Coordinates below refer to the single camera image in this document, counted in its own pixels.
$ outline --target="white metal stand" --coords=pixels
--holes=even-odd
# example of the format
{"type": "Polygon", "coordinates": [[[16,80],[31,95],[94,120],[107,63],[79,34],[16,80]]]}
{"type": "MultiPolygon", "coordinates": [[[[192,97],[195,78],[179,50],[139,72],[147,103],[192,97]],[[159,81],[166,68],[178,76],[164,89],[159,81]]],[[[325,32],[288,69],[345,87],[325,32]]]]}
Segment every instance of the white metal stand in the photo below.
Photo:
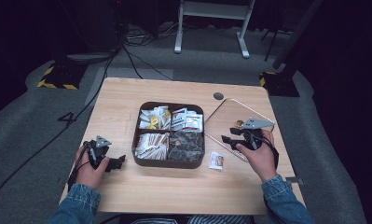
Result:
{"type": "Polygon", "coordinates": [[[182,51],[183,40],[183,16],[200,16],[213,17],[232,20],[242,20],[243,26],[241,32],[236,33],[236,37],[241,47],[241,54],[243,58],[249,58],[250,54],[244,43],[244,34],[246,33],[247,25],[249,24],[250,16],[252,15],[255,0],[251,0],[249,6],[232,6],[223,4],[200,3],[180,1],[179,8],[179,28],[177,30],[176,43],[174,44],[174,52],[180,53],[182,51]]]}

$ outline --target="hand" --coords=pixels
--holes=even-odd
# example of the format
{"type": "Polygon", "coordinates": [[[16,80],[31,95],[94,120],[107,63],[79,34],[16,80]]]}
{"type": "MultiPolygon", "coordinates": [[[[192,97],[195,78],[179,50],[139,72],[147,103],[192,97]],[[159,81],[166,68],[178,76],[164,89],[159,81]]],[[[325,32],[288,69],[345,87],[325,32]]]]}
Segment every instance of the hand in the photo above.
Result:
{"type": "MultiPolygon", "coordinates": [[[[262,130],[262,135],[274,146],[271,132],[262,130]]],[[[273,153],[267,144],[263,143],[257,150],[250,150],[241,144],[237,144],[236,148],[247,158],[253,170],[258,174],[263,183],[277,175],[273,153]]]]}
{"type": "MultiPolygon", "coordinates": [[[[82,150],[84,147],[81,147],[78,149],[76,153],[76,160],[80,156],[82,150]]],[[[110,158],[105,157],[101,164],[99,164],[99,167],[95,170],[90,165],[90,159],[88,156],[88,150],[86,150],[83,154],[83,157],[78,164],[78,174],[76,178],[76,183],[83,184],[86,186],[90,186],[93,189],[98,188],[98,186],[101,184],[102,176],[104,173],[104,170],[106,169],[107,165],[109,164],[110,158]]]]}

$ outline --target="light wood surface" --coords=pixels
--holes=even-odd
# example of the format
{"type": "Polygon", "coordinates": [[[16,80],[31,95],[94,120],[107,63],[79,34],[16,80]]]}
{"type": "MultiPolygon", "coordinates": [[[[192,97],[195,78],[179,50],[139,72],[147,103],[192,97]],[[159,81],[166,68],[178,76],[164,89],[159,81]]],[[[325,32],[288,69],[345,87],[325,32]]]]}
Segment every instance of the light wood surface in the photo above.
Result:
{"type": "MultiPolygon", "coordinates": [[[[131,144],[140,106],[149,101],[199,105],[207,119],[222,103],[214,99],[221,92],[276,121],[267,92],[261,87],[194,82],[107,78],[90,117],[84,141],[96,135],[112,141],[107,156],[127,155],[120,170],[103,177],[98,188],[102,199],[99,211],[161,214],[266,214],[261,181],[248,162],[235,157],[209,138],[206,154],[197,169],[143,167],[135,163],[131,144]],[[224,156],[224,169],[209,169],[212,151],[224,156]]],[[[278,173],[295,176],[280,132],[273,130],[280,153],[278,173]]],[[[303,202],[298,184],[293,184],[303,202]]],[[[66,196],[67,186],[62,194],[66,196]]]]}

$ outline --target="dark background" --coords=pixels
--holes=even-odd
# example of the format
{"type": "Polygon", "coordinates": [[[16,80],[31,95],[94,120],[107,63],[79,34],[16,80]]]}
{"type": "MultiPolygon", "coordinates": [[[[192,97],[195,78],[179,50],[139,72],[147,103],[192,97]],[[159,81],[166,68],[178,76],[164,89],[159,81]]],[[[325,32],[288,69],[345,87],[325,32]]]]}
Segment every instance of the dark background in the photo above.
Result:
{"type": "MultiPolygon", "coordinates": [[[[161,23],[177,21],[178,3],[164,2],[131,1],[129,18],[156,34],[161,23]]],[[[250,30],[264,28],[261,5],[257,0],[250,30]]],[[[53,44],[61,43],[66,54],[90,50],[59,1],[45,2],[49,10],[40,12],[32,6],[33,0],[0,1],[0,110],[26,91],[24,81],[31,71],[53,59],[53,44]]],[[[63,6],[77,21],[72,2],[63,1],[63,6]]],[[[227,26],[232,21],[220,22],[227,26]]],[[[204,19],[197,23],[218,24],[204,19]]],[[[313,87],[321,122],[372,223],[372,0],[323,1],[285,63],[296,66],[313,87]]]]}

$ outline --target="transparent plastic lid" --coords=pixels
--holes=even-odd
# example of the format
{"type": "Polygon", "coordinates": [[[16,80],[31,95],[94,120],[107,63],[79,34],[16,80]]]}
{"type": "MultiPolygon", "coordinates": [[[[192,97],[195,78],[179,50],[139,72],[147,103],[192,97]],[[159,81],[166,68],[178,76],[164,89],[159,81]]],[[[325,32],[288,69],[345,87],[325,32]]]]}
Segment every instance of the transparent plastic lid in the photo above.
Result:
{"type": "MultiPolygon", "coordinates": [[[[240,128],[241,123],[246,122],[249,118],[269,121],[275,124],[271,119],[253,110],[248,105],[244,105],[235,99],[226,99],[215,109],[212,115],[205,120],[205,135],[241,160],[248,161],[239,151],[232,150],[229,144],[224,143],[222,135],[234,140],[244,140],[241,135],[232,134],[229,129],[240,128]]],[[[272,132],[273,128],[274,126],[272,125],[263,127],[262,129],[272,132]]]]}

